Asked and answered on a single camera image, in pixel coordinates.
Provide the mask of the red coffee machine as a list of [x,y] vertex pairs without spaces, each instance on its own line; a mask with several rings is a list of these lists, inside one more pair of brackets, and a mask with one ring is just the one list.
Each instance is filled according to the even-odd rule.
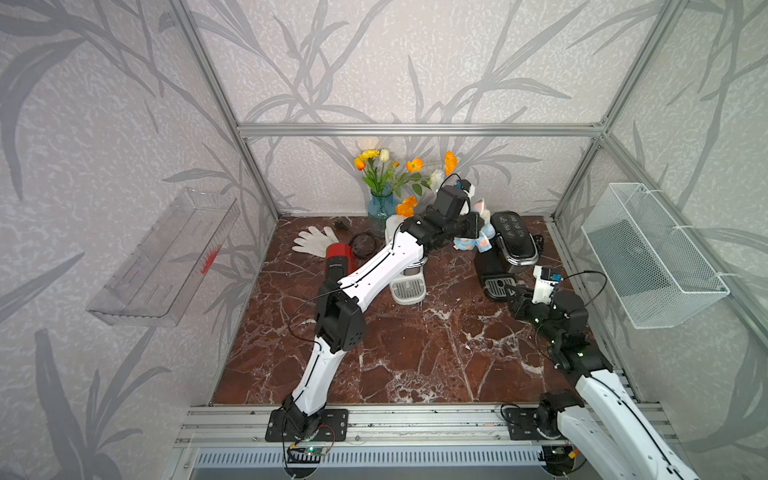
[[333,243],[325,252],[325,280],[338,282],[355,272],[358,262],[350,245]]

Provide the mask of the black coffee machine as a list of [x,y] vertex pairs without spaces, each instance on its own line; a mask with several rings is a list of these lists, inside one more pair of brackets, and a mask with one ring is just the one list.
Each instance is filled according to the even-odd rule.
[[490,249],[476,253],[474,267],[484,295],[504,302],[508,288],[517,285],[516,274],[538,262],[540,248],[524,219],[514,211],[493,213],[490,226],[495,231]]

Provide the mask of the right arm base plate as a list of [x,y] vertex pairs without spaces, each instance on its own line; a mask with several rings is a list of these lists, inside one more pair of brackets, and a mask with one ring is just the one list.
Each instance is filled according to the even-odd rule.
[[514,405],[503,405],[501,408],[502,419],[507,425],[508,434],[513,441],[540,440],[538,432],[535,408],[522,408]]

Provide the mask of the colourful striped cloth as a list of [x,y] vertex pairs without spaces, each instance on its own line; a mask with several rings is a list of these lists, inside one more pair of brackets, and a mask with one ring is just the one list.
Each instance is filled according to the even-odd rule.
[[472,226],[464,237],[453,239],[453,248],[458,251],[477,250],[485,253],[492,249],[491,241],[496,235],[496,230],[491,224],[491,211],[486,206],[484,199],[472,204],[471,213],[477,213],[477,223]]

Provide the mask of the white coffee machine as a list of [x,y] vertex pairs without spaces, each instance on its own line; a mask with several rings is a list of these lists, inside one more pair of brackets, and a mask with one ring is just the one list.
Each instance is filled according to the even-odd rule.
[[[386,220],[385,239],[391,242],[395,230],[404,220],[403,216],[392,215]],[[403,270],[389,285],[395,303],[403,306],[421,303],[427,294],[423,265],[414,264]]]

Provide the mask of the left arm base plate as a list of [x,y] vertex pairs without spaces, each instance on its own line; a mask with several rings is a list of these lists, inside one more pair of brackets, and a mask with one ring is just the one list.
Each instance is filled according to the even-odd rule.
[[326,408],[307,416],[294,408],[280,408],[270,414],[265,440],[273,443],[344,441],[348,425],[348,409]]

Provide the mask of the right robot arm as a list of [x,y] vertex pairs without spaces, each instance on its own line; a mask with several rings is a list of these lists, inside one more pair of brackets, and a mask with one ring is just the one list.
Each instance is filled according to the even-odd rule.
[[567,390],[545,392],[535,409],[503,409],[511,434],[566,440],[603,479],[695,479],[623,386],[587,332],[586,304],[554,287],[543,301],[511,285],[505,300],[514,318],[547,341],[547,357],[567,379]]

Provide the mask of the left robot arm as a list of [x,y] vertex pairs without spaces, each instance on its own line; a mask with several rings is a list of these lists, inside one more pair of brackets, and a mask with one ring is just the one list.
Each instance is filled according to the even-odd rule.
[[281,405],[287,425],[303,436],[319,427],[337,369],[363,338],[365,311],[396,276],[455,238],[479,236],[484,220],[471,208],[474,193],[475,186],[467,179],[443,183],[434,202],[423,213],[399,222],[392,239],[370,260],[345,277],[324,281],[316,296],[310,359]]

